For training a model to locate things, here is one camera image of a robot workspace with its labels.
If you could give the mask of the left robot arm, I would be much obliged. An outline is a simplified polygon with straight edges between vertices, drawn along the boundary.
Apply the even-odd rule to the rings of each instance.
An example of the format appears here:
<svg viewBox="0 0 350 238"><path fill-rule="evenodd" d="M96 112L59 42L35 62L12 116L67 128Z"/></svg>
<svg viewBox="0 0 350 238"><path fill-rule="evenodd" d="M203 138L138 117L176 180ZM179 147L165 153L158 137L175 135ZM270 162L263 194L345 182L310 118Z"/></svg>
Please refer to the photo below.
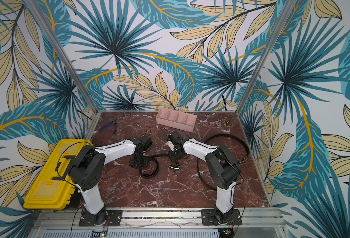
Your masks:
<svg viewBox="0 0 350 238"><path fill-rule="evenodd" d="M94 224L102 224L107 217L99 191L104 166L119 158L130 156L129 165L135 169L143 169L149 164L145 153L152 144L152 140L146 135L141 139L125 139L103 147L95 147L86 142L76 156L71 156L62 178L70 177L79 189L85 203L84 213L93 219Z"/></svg>

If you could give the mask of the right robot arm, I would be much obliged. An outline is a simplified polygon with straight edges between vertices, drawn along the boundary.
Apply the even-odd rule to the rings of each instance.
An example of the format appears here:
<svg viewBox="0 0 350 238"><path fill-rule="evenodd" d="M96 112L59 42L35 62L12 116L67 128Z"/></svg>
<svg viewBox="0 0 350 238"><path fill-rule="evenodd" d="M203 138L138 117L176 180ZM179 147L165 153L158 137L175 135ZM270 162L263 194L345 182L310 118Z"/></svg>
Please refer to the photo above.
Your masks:
<svg viewBox="0 0 350 238"><path fill-rule="evenodd" d="M215 220L226 224L234 212L234 187L240 178L241 169L233 154L226 146L211 146L194 138L182 137L177 131L167 137L170 159L177 162L192 155L206 162L213 182L217 186L215 202Z"/></svg>

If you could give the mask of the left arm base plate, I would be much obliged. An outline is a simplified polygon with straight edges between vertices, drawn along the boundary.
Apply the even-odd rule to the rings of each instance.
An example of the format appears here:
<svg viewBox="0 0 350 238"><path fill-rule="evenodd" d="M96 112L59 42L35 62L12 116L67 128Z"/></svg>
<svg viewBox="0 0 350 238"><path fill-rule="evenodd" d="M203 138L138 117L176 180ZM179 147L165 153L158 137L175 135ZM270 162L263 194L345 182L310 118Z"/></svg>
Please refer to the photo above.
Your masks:
<svg viewBox="0 0 350 238"><path fill-rule="evenodd" d="M122 217L121 210L100 210L97 214L91 214L86 209L81 212L80 227L117 227Z"/></svg>

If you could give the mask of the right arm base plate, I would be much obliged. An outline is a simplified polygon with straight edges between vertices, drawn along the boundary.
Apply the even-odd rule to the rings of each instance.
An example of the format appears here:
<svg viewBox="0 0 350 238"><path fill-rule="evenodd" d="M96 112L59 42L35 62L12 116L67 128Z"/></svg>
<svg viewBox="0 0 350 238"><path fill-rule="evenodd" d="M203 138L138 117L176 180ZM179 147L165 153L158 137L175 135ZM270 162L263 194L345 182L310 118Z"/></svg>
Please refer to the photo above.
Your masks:
<svg viewBox="0 0 350 238"><path fill-rule="evenodd" d="M217 208L203 209L201 210L201 219L203 226L242 225L240 211L234 208L226 213L222 213Z"/></svg>

